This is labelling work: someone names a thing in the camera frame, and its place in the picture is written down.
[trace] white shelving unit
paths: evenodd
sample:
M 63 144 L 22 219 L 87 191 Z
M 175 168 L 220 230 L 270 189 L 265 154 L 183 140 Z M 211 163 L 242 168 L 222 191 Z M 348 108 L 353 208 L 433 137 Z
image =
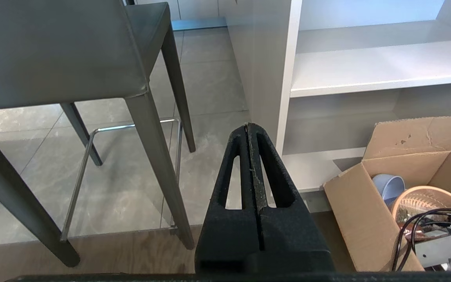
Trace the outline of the white shelving unit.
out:
M 451 0 L 219 0 L 252 121 L 301 191 L 380 121 L 451 115 Z

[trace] open cardboard box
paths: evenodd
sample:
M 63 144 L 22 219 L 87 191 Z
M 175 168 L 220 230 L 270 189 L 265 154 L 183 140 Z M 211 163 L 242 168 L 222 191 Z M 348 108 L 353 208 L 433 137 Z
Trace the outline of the open cardboard box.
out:
M 400 175 L 407 189 L 427 184 L 451 192 L 451 116 L 378 123 L 361 163 L 324 184 L 357 271 L 392 266 L 399 227 L 372 182 L 380 173 Z M 403 270 L 424 269 L 412 252 Z

